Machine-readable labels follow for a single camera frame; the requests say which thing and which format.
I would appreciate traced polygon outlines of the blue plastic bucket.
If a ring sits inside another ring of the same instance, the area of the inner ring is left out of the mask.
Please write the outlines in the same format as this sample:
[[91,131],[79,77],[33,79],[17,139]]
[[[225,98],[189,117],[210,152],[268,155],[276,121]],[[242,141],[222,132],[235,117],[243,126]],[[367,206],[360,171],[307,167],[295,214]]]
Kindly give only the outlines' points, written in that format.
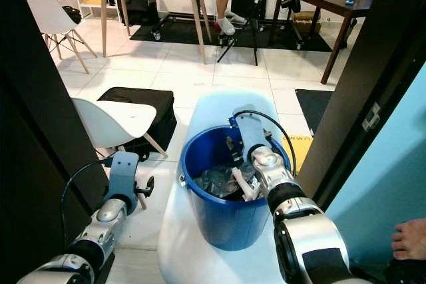
[[264,232],[271,213],[267,200],[226,201],[204,190],[196,180],[217,166],[232,163],[226,138],[241,141],[238,129],[213,126],[189,138],[180,156],[180,173],[190,190],[190,202],[201,234],[214,247],[243,250]]

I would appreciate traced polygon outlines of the clear crumpled plastic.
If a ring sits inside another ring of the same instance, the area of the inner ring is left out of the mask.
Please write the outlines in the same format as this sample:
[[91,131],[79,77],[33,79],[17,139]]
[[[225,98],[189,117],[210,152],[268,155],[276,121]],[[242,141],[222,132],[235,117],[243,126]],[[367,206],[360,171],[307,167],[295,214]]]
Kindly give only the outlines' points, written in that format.
[[211,196],[228,199],[242,191],[238,182],[232,177],[233,169],[234,166],[231,165],[213,166],[195,177],[194,183]]

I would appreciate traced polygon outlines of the cardboard box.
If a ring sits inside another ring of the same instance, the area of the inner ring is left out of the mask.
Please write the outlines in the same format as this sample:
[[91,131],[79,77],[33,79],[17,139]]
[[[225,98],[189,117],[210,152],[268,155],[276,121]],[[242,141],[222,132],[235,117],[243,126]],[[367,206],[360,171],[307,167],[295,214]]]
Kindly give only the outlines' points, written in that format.
[[314,11],[298,11],[292,14],[292,23],[301,33],[308,33],[314,21]]

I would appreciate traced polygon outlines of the black soft case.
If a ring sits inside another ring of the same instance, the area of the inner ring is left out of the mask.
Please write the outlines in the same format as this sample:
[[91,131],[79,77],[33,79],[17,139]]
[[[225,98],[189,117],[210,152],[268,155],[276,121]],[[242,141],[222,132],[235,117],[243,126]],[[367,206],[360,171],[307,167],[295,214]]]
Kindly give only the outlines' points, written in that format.
[[[171,90],[113,87],[103,93],[97,100],[146,104],[155,107],[157,114],[147,133],[167,153],[168,145],[178,123],[174,114],[174,93]],[[164,159],[162,154],[159,154],[145,138],[137,138],[120,146],[124,147],[128,152],[139,154],[141,160],[147,160],[151,156],[159,160]]]

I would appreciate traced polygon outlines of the black tripod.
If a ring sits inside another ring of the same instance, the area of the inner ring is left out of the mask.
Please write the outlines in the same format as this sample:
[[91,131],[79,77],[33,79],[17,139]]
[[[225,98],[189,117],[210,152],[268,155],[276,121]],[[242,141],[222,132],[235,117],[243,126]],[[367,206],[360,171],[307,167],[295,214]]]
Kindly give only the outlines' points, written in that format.
[[225,58],[228,51],[234,47],[240,35],[249,31],[252,35],[254,65],[258,66],[258,33],[262,29],[262,20],[265,19],[266,5],[267,0],[252,0],[252,3],[246,11],[247,23],[242,28],[237,28],[236,33],[231,37],[222,35],[221,40],[224,40],[224,42],[221,43],[221,47],[223,47],[223,51],[219,59],[216,59],[217,63],[222,62],[222,59]]

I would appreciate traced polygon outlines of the small black bag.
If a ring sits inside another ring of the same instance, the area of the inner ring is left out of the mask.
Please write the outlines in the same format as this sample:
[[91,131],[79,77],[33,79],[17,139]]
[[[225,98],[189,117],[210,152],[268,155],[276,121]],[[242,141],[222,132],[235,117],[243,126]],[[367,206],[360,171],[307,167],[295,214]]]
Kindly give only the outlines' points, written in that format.
[[63,5],[62,10],[67,14],[70,20],[73,21],[76,25],[79,25],[82,21],[81,11],[70,5]]

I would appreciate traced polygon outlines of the white crumpled paper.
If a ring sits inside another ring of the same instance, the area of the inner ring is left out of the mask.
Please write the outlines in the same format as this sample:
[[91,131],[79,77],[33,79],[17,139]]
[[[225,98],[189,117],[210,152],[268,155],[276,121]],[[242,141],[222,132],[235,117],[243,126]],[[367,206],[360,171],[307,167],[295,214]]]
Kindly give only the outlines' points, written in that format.
[[255,201],[260,197],[260,182],[254,169],[232,168],[230,174],[242,191],[244,201]]

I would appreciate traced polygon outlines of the black doormat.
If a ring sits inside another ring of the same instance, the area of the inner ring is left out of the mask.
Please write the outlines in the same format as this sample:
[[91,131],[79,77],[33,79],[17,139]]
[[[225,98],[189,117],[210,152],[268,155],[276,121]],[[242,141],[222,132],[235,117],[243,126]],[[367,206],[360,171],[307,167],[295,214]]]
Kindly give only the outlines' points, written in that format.
[[311,135],[316,135],[323,114],[331,101],[332,90],[295,89],[295,94]]

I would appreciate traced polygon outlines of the white plastic chair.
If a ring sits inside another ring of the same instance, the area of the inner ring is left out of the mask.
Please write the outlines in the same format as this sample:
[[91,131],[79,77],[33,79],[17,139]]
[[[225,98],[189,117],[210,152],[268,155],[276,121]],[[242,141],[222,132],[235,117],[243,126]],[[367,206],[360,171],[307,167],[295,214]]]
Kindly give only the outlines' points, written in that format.
[[[252,89],[218,89],[202,95],[188,123],[189,138],[213,126],[229,126],[228,118],[237,107],[253,104],[264,114],[264,127],[273,133],[275,150],[281,145],[279,118],[271,94]],[[273,218],[253,245],[238,251],[225,251],[204,239],[190,202],[190,190],[180,173],[174,177],[158,239],[158,263],[168,284],[285,284],[275,253]]]

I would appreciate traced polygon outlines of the black floor mat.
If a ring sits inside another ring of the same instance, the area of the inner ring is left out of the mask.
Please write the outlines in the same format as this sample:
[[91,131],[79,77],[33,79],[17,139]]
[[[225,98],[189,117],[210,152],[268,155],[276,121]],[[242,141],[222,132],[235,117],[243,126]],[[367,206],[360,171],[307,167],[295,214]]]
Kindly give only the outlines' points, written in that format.
[[[133,41],[161,41],[194,45],[198,43],[196,25],[192,19],[179,19],[176,22],[173,22],[171,19],[167,20],[164,26],[159,29],[159,37],[155,37],[152,31],[153,26],[141,26],[130,38]],[[332,51],[331,46],[319,35],[314,35],[302,42],[298,41],[298,38],[290,29],[287,29],[287,31],[277,31],[272,42],[269,41],[269,35],[270,31],[266,27],[263,31],[259,31],[256,34],[258,48],[302,50],[308,52]]]

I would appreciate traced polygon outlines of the bare human foot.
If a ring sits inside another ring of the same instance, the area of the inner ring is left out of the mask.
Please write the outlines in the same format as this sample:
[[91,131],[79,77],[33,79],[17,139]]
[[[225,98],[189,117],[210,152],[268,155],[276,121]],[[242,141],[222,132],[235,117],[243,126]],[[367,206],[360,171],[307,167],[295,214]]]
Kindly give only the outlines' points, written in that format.
[[426,218],[396,224],[391,238],[394,259],[426,261]]

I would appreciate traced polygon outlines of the black computer tower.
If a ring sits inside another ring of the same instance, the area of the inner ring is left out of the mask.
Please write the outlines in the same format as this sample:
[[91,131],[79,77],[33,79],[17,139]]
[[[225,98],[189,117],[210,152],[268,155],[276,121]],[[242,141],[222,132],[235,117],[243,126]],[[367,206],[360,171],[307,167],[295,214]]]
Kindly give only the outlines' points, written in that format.
[[118,17],[124,25],[153,26],[159,21],[156,0],[118,0]]

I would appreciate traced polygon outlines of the yellow printed mat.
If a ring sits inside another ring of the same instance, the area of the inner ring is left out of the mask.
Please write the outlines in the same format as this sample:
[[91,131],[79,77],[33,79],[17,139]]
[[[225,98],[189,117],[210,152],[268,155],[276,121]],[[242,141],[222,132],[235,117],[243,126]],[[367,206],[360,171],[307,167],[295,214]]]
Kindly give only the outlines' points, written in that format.
[[292,163],[292,160],[296,160],[296,175],[301,171],[313,140],[313,137],[299,135],[290,135],[290,139],[281,138],[281,145],[289,162]]

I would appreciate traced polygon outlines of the white chair wooden legs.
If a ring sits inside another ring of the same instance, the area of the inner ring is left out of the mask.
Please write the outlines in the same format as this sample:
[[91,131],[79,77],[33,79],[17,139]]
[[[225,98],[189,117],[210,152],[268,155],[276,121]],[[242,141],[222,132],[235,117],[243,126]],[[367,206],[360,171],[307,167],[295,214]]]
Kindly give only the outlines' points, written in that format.
[[39,31],[45,38],[45,46],[51,53],[57,50],[57,54],[61,59],[61,47],[74,52],[77,60],[86,74],[89,74],[89,70],[85,62],[83,62],[83,56],[77,50],[76,43],[79,42],[85,46],[92,55],[97,58],[97,54],[88,43],[83,40],[79,32],[76,31],[79,23],[72,20],[66,10],[56,0],[26,0],[30,7],[31,13],[33,14],[34,20]]
[[85,131],[95,148],[116,148],[137,138],[145,138],[168,158],[166,150],[147,133],[157,114],[155,107],[133,102],[73,98]]

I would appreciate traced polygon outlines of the metal latch plate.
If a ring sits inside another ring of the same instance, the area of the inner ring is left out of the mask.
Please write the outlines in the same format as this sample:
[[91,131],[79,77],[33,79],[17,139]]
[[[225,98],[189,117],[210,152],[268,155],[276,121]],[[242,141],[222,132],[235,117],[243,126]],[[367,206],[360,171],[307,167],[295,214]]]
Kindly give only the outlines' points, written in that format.
[[374,102],[362,120],[361,126],[364,132],[370,132],[377,126],[377,123],[381,120],[380,113],[381,106],[377,102]]

